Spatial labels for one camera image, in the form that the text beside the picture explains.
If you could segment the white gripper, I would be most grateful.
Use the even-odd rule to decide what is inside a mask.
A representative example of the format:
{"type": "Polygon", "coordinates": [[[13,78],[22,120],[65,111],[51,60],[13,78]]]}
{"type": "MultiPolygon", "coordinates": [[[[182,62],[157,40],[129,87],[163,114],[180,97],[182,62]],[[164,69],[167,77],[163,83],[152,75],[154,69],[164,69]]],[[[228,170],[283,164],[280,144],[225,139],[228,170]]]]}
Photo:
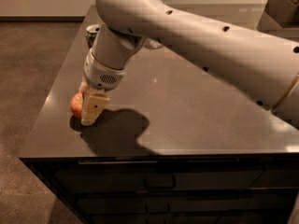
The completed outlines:
{"type": "Polygon", "coordinates": [[[81,111],[82,125],[93,125],[109,102],[109,97],[105,92],[86,91],[88,86],[97,90],[114,90],[126,73],[126,64],[126,52],[118,54],[116,51],[104,51],[97,58],[93,50],[89,50],[83,65],[83,76],[87,83],[81,81],[78,87],[79,92],[84,92],[81,111]]]}

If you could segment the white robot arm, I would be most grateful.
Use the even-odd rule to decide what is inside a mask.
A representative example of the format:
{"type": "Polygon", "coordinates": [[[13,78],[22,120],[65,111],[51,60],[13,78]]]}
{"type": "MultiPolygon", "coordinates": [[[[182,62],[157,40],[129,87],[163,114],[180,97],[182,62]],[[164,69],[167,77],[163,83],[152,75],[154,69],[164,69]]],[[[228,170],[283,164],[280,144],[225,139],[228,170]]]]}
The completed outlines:
{"type": "Polygon", "coordinates": [[[299,126],[297,43],[167,6],[161,0],[96,0],[103,24],[79,87],[81,122],[94,124],[130,58],[151,38],[293,127],[299,126]]]}

